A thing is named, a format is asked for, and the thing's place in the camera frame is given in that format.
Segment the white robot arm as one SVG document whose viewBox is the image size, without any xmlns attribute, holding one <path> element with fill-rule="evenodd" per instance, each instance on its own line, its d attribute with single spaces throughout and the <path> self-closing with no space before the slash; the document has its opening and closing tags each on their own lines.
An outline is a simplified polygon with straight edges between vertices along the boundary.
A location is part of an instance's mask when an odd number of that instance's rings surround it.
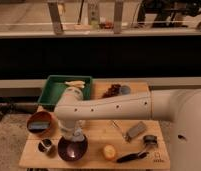
<svg viewBox="0 0 201 171">
<path fill-rule="evenodd" d="M 76 139 L 80 120 L 152 119 L 173 123 L 170 171 L 201 171 L 201 89 L 152 90 L 84 100 L 67 88 L 55 106 L 62 136 Z"/>
</svg>

